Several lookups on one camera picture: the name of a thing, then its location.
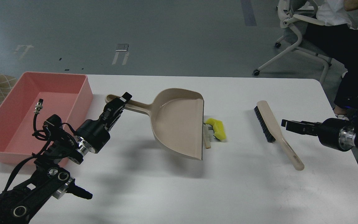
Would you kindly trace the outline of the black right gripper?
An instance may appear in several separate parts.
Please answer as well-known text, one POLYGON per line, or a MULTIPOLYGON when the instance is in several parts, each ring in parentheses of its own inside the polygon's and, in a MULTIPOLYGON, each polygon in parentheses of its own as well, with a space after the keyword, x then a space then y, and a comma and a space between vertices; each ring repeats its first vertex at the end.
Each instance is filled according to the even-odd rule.
POLYGON ((342 119, 330 118, 323 123, 308 121, 292 121, 282 119, 281 126, 287 131, 298 133, 301 135, 318 136, 323 146, 337 149, 342 152, 349 150, 349 146, 345 146, 340 142, 340 134, 342 130, 349 125, 349 121, 342 119))

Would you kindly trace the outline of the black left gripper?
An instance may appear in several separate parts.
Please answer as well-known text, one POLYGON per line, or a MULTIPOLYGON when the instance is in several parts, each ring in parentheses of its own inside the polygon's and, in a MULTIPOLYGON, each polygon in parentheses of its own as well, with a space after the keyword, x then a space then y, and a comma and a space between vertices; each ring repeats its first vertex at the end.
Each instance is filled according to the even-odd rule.
POLYGON ((85 140, 92 148, 92 153, 97 154, 110 140, 109 131, 120 118, 125 105, 132 95, 125 92, 106 103, 103 109, 103 121, 87 119, 75 132, 74 135, 85 140))

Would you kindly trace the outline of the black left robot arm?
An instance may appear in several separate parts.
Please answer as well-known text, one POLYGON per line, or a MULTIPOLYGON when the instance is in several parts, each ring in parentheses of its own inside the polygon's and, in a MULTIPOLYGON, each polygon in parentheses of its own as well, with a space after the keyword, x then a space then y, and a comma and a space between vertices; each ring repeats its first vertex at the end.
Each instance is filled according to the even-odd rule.
POLYGON ((87 119, 78 129, 68 125, 71 134, 63 129, 64 122, 56 114, 44 121, 42 129, 36 128, 44 102, 40 98, 34 109, 32 135, 46 143, 11 172, 0 193, 0 224, 28 224, 51 197, 60 198, 65 193, 92 199, 92 194, 77 186, 70 172, 59 163, 68 158, 81 164, 88 152, 99 153, 131 98, 126 92, 108 101, 97 120, 87 119))

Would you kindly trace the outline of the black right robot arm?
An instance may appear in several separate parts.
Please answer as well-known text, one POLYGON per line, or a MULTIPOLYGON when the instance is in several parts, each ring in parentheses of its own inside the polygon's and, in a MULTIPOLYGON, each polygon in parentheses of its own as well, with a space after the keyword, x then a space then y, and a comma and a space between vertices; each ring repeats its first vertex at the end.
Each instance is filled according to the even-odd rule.
POLYGON ((342 152, 358 148, 358 97, 347 97, 344 103, 347 108, 355 109, 349 120, 330 118, 322 123, 313 123, 283 119, 281 126, 301 135, 317 136, 323 146, 342 152))

